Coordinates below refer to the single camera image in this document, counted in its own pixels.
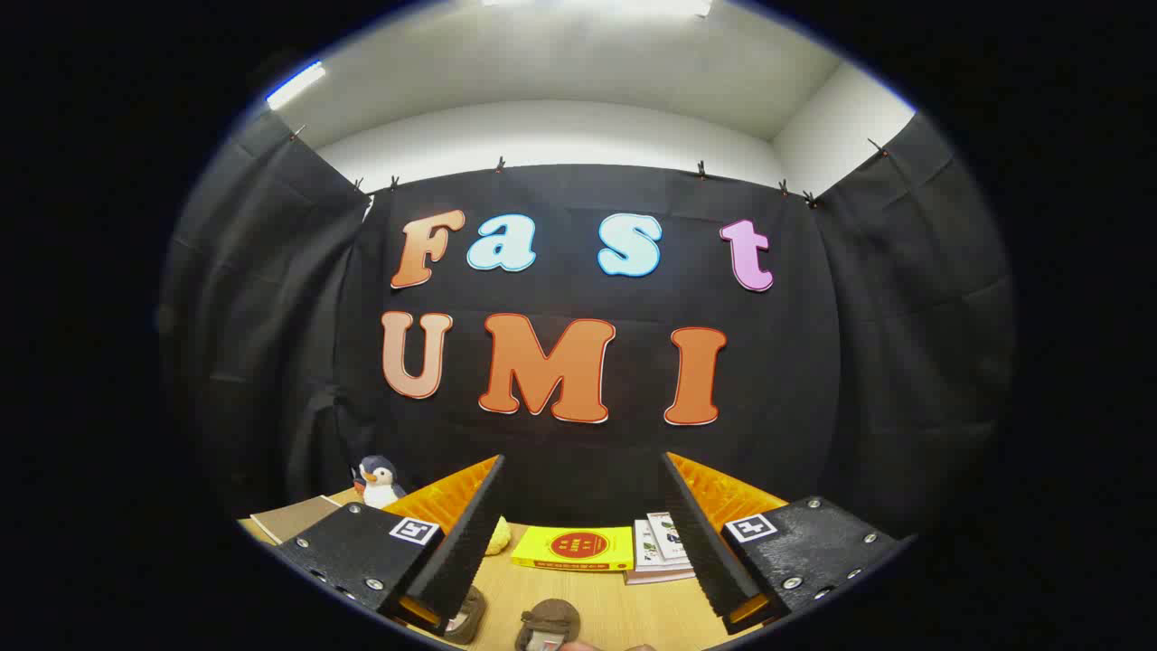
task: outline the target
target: black fabric backdrop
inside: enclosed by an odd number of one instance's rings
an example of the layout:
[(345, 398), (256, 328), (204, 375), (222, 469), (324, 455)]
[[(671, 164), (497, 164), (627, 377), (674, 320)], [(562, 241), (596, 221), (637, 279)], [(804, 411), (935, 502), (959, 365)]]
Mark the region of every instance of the black fabric backdrop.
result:
[(230, 135), (170, 241), (162, 362), (175, 427), (230, 513), (348, 487), (333, 305), (369, 198), (275, 114)]
[[(936, 517), (993, 436), (1012, 294), (992, 215), (931, 126), (918, 116), (886, 148), (816, 209), (734, 179), (539, 165), (378, 191), (361, 223), (368, 198), (266, 113), (213, 163), (175, 236), (164, 303), (177, 315), (167, 352), (178, 414), (237, 517), (347, 488), (348, 466), (369, 453), (390, 457), (406, 488), (502, 453), (515, 474), (509, 519), (621, 524), (659, 508), (656, 458), (670, 450), (906, 535)], [(428, 262), (432, 279), (390, 289), (401, 225), (447, 209), (466, 225)], [(535, 219), (536, 261), (471, 268), (478, 225), (503, 212)], [(598, 267), (597, 225), (612, 212), (662, 224), (651, 274)], [(771, 242), (767, 291), (731, 273), (717, 231), (738, 219)], [(455, 318), (430, 399), (399, 397), (382, 377), (386, 309)], [(482, 321), (498, 311), (529, 316), (546, 350), (573, 318), (611, 321), (610, 420), (482, 412)], [(690, 325), (728, 336), (720, 419), (676, 428), (663, 422), (678, 371), (670, 334)], [(410, 333), (417, 373), (423, 336), (417, 324)]]

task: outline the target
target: wooden table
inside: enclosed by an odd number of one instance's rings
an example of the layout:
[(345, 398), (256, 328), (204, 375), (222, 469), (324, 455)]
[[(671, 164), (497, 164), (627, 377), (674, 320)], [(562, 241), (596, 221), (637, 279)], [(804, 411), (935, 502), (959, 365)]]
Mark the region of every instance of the wooden table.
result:
[[(332, 500), (339, 504), (361, 502), (353, 489)], [(239, 523), (255, 538), (273, 545), (252, 520)], [(603, 651), (622, 651), (638, 644), (650, 644), (656, 651), (706, 649), (759, 630), (757, 627), (744, 634), (727, 635), (723, 622), (712, 612), (693, 578), (625, 585), (621, 572), (566, 572), (515, 565), (510, 552), (525, 531), (526, 525), (511, 523), (511, 539), (506, 549), (482, 558), (473, 583), (486, 597), (486, 613), (473, 642), (451, 646), (472, 651), (514, 649), (522, 612), (550, 598), (573, 604), (582, 616), (578, 638)]]

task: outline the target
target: clip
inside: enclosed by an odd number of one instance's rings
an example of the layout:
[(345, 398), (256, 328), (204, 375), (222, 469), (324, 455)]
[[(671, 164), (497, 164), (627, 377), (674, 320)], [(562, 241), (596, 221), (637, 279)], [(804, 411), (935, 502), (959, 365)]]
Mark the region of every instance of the clip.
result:
[(887, 149), (885, 149), (884, 147), (880, 147), (879, 145), (877, 145), (871, 138), (869, 138), (868, 141), (872, 143), (872, 147), (876, 147), (876, 150), (879, 151), (879, 155), (882, 155), (882, 156), (886, 156), (887, 155)]

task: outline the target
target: penguin plush toy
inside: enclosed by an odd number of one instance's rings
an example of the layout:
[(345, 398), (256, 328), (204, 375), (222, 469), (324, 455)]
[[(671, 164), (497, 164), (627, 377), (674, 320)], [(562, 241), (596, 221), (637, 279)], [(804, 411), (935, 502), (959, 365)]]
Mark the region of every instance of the penguin plush toy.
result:
[(358, 471), (361, 476), (354, 479), (354, 488), (361, 494), (362, 502), (367, 506), (383, 509), (406, 495), (406, 491), (395, 482), (397, 472), (389, 459), (379, 454), (367, 457), (362, 459)]

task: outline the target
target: pink letter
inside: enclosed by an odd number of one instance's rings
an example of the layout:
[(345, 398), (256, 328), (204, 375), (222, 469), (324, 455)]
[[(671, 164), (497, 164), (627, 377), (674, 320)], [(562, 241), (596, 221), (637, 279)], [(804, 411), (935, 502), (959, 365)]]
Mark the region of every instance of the pink letter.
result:
[(767, 250), (767, 237), (756, 232), (756, 224), (747, 219), (720, 228), (720, 237), (731, 242), (731, 271), (736, 280), (752, 291), (772, 286), (772, 272), (759, 268), (756, 249)]

